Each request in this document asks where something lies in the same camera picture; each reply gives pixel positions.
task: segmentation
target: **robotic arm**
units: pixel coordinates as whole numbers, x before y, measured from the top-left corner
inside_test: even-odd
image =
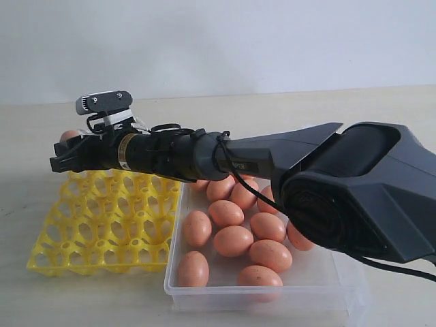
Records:
[[[56,143],[52,170],[114,168],[182,182],[219,181],[230,172],[270,179],[274,205],[309,240],[378,268],[436,281],[366,259],[436,263],[436,156],[405,126],[366,122],[338,134],[342,124],[328,123],[231,140],[228,131],[177,124],[147,129],[131,103],[125,91],[81,97],[76,111],[93,114],[87,119],[91,133]]]

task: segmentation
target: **egg tray cup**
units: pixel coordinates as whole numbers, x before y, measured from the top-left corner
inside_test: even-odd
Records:
[[[68,173],[44,221],[27,269],[48,276],[133,267],[161,271],[181,183],[121,170]]]

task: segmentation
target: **plastic egg tray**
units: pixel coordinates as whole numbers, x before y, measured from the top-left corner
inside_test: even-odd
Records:
[[[181,183],[120,170],[69,173],[31,251],[29,270],[92,275],[133,267],[159,271],[169,244]]]

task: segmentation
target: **white table surface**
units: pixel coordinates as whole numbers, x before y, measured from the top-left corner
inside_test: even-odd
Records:
[[[436,152],[436,86],[136,101],[148,125],[176,122],[232,138],[320,123],[408,125]],[[73,104],[0,106],[0,326],[291,326],[243,313],[173,313],[164,274],[45,277],[26,270],[64,174],[50,171],[52,145],[84,128]],[[408,266],[436,273],[422,260]],[[367,326],[436,326],[436,285],[365,267],[374,296]]]

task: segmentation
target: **brown egg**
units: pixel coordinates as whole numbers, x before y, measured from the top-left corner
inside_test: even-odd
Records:
[[[250,228],[258,239],[283,242],[286,237],[285,224],[271,213],[256,213],[250,219]]]
[[[253,242],[253,234],[242,226],[223,228],[213,238],[213,245],[217,252],[229,258],[246,253]]]
[[[280,276],[273,270],[263,266],[248,266],[238,276],[239,286],[283,286]],[[254,294],[251,298],[256,302],[272,302],[279,293]]]
[[[186,253],[178,264],[177,283],[179,287],[204,287],[209,280],[209,265],[198,251]]]
[[[236,183],[239,183],[238,179],[237,179],[233,174],[232,174],[232,176],[234,177],[234,181],[235,181]],[[246,179],[254,179],[253,176],[249,176],[249,175],[239,174],[239,176],[241,176],[243,180],[246,180]]]
[[[275,240],[254,242],[250,247],[249,255],[255,264],[273,269],[276,273],[282,273],[292,265],[292,255],[289,250]]]
[[[315,243],[305,238],[291,222],[287,223],[287,237],[291,244],[300,251],[308,251],[315,246]]]
[[[70,138],[75,138],[76,136],[79,136],[79,131],[71,130],[71,131],[65,131],[61,135],[61,139],[59,142],[65,142],[66,140],[69,140]]]
[[[197,180],[195,183],[189,183],[189,186],[196,192],[204,191],[209,185],[209,181]]]
[[[259,190],[259,185],[254,180],[247,179],[245,182],[256,191]],[[248,210],[256,203],[256,196],[239,183],[233,188],[230,201],[236,203],[241,209]]]
[[[202,211],[192,211],[183,221],[183,235],[187,243],[192,247],[205,245],[211,234],[211,220]]]
[[[240,225],[244,222],[244,212],[231,201],[215,201],[209,206],[208,212],[213,222],[220,228]]]
[[[273,191],[271,190],[271,186],[265,187],[260,193],[274,202]],[[259,198],[258,198],[258,209],[261,213],[272,213],[273,215],[279,212],[276,208],[273,208],[272,206],[263,202]]]
[[[222,181],[211,181],[206,190],[207,198],[211,202],[227,199],[232,193],[234,184],[233,176],[228,176]]]

